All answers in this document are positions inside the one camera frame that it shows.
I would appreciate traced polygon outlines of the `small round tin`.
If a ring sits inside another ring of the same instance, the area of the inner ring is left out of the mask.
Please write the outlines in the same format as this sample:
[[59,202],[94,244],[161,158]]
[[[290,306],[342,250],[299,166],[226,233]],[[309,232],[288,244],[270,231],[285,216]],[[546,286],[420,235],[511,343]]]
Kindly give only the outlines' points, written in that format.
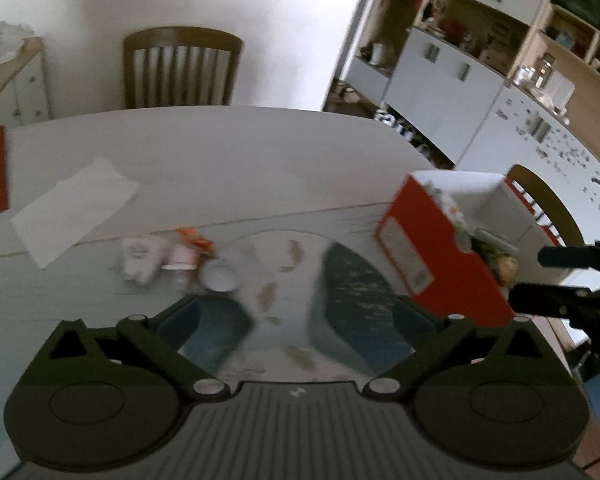
[[199,272],[199,281],[212,292],[234,292],[240,285],[234,266],[222,259],[208,260]]

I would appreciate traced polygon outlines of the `pink small box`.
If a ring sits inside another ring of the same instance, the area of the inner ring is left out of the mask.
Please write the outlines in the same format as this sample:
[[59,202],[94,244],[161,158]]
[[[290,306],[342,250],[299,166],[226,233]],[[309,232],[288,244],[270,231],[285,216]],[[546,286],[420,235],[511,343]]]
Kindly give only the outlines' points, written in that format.
[[200,255],[196,248],[173,244],[166,252],[162,268],[166,271],[193,271],[197,269]]

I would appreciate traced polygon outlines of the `red cardboard box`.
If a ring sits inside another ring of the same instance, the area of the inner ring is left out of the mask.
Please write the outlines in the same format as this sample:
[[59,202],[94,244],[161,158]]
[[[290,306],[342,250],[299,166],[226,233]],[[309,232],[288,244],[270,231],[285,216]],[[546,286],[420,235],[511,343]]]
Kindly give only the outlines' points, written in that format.
[[535,220],[531,205],[502,174],[414,171],[376,230],[380,247],[426,311],[501,327],[514,312],[505,286],[471,247],[479,237],[512,248],[518,281],[558,285],[569,274],[539,264],[540,249],[558,239]]

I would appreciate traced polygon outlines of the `white sideboard cabinet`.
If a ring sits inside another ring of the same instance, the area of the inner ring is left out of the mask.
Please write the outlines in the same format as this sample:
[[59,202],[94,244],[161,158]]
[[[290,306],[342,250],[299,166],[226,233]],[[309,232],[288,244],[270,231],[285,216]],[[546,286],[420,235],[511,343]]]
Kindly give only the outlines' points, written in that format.
[[0,125],[18,128],[52,118],[44,41],[27,38],[18,55],[0,65]]

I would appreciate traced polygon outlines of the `right wooden chair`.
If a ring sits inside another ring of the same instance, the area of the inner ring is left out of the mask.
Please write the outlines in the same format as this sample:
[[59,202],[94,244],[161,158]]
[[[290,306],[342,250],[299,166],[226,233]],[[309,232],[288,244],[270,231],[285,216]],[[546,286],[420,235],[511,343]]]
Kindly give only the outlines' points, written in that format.
[[556,193],[530,169],[514,165],[508,170],[509,180],[520,184],[532,200],[542,209],[550,220],[550,223],[557,229],[558,234],[567,246],[579,247],[584,245],[584,238],[573,219],[567,207]]

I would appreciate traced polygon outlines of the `white paper sheet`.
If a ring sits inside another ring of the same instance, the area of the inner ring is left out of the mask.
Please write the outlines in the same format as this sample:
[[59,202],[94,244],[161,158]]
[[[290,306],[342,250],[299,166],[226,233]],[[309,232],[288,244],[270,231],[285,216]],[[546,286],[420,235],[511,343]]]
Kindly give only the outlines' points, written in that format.
[[21,209],[12,227],[44,269],[132,200],[139,188],[109,160],[96,158]]

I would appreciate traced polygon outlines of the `wooden chair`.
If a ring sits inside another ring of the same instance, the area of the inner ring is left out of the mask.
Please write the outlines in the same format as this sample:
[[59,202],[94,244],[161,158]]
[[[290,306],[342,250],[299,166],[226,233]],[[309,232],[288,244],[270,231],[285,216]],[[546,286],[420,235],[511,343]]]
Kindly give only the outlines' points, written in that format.
[[556,193],[530,169],[514,165],[508,170],[509,180],[520,184],[532,200],[542,209],[550,220],[550,223],[557,229],[558,234],[567,246],[579,247],[584,245],[584,238],[573,219],[567,207]]
[[133,32],[122,42],[125,107],[230,105],[243,48],[239,37],[212,28]]

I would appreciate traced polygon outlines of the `orange toy ornament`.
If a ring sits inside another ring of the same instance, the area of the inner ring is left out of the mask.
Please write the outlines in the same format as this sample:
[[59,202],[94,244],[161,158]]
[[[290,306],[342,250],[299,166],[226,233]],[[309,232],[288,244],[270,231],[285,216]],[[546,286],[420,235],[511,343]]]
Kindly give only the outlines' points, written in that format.
[[195,249],[201,255],[214,256],[216,245],[195,228],[179,228],[176,230],[183,245]]

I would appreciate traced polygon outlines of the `far wooden chair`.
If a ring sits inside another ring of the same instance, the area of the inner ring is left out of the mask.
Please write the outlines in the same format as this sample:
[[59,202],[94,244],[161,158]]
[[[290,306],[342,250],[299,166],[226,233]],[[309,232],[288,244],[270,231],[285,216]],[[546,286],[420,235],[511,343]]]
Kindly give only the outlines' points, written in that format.
[[243,48],[239,37],[212,28],[133,32],[122,42],[125,107],[230,105]]

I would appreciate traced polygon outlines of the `white wall cabinet unit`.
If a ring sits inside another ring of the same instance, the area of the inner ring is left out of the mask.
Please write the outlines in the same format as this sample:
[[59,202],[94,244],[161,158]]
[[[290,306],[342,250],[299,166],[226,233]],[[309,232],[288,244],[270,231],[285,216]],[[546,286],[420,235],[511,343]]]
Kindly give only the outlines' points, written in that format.
[[458,169],[524,165],[600,236],[600,75],[552,0],[362,0],[344,80]]

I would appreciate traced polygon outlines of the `white plush toy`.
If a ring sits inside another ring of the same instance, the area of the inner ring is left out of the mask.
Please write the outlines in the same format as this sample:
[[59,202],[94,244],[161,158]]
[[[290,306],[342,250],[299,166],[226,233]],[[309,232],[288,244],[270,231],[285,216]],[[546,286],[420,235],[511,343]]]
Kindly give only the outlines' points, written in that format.
[[125,281],[149,285],[160,271],[169,246],[160,236],[125,237],[121,241],[121,272]]

